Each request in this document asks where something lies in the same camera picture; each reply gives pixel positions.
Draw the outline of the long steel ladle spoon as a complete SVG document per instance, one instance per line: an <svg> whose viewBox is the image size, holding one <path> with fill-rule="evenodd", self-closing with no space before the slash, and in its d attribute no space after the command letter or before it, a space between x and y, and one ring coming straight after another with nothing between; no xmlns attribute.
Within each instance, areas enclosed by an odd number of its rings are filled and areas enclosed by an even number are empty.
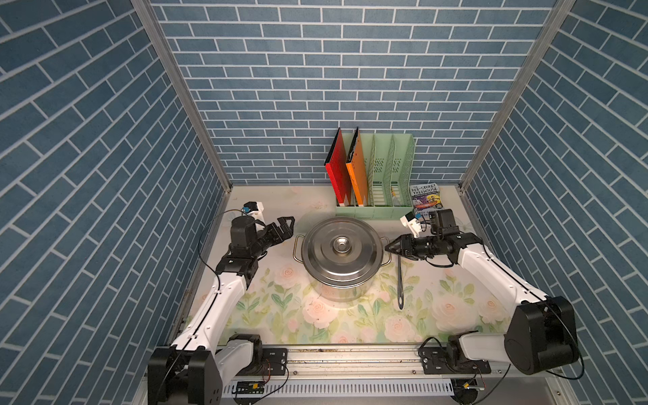
<svg viewBox="0 0 648 405"><path fill-rule="evenodd" d="M401 256L397 256L397 299L398 309L403 310L405 299L403 283L403 262Z"/></svg>

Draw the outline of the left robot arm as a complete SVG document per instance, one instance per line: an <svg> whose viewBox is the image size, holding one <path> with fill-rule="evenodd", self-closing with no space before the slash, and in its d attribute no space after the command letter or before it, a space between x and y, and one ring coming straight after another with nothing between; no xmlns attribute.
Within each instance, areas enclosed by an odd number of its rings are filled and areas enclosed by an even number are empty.
<svg viewBox="0 0 648 405"><path fill-rule="evenodd" d="M216 266L208 298L174 342L156 348L148 362L148 403L218 404L240 371L260 366L263 343L258 335L238 334L223 349L218 345L260 259L291 239L294 226L292 217L270 224L253 215L232 219L231 243Z"/></svg>

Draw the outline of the stainless steel stock pot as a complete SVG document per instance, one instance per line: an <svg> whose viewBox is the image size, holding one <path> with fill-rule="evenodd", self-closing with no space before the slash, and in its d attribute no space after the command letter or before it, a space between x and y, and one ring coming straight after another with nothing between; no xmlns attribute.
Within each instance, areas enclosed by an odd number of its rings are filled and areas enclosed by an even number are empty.
<svg viewBox="0 0 648 405"><path fill-rule="evenodd" d="M295 237L293 259L304 266L321 297L348 303L367 294L378 271L392 262L388 243L362 220L334 217Z"/></svg>

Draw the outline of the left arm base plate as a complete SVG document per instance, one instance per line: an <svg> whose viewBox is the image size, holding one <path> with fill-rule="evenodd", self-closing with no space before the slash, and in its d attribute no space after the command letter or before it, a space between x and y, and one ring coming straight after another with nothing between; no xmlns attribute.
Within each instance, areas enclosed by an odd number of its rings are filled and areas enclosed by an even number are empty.
<svg viewBox="0 0 648 405"><path fill-rule="evenodd" d="M287 374L287 349L265 348L258 366L252 369L253 376L275 377Z"/></svg>

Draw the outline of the stainless steel pot lid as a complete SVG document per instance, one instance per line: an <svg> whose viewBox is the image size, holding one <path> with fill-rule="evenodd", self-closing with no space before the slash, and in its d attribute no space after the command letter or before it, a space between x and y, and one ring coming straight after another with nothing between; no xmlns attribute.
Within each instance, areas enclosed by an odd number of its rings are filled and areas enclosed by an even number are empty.
<svg viewBox="0 0 648 405"><path fill-rule="evenodd" d="M300 256L312 276L333 284L352 284L378 270L383 248L377 231L366 222L333 217L308 231Z"/></svg>

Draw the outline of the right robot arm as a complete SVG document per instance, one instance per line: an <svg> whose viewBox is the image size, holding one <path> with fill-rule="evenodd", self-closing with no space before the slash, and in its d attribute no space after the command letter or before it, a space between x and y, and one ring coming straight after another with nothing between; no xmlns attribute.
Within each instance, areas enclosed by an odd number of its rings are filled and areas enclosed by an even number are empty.
<svg viewBox="0 0 648 405"><path fill-rule="evenodd" d="M480 237L460 230L450 209L433 212L427 221L406 214L401 222L409 231L388 243L387 252L427 263L436 256L447 257L450 265L479 280L511 319L505 333L450 336L445 356L452 372L470 361L486 361L534 375L583 361L572 304L562 296L547 295L501 263Z"/></svg>

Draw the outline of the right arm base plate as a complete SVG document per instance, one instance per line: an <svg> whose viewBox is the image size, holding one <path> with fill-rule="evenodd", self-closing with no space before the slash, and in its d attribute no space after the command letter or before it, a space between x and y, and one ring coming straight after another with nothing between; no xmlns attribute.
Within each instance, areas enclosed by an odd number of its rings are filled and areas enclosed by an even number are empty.
<svg viewBox="0 0 648 405"><path fill-rule="evenodd" d="M487 375L492 372L488 361L471 360L454 347L423 347L419 348L418 356L426 375L462 374Z"/></svg>

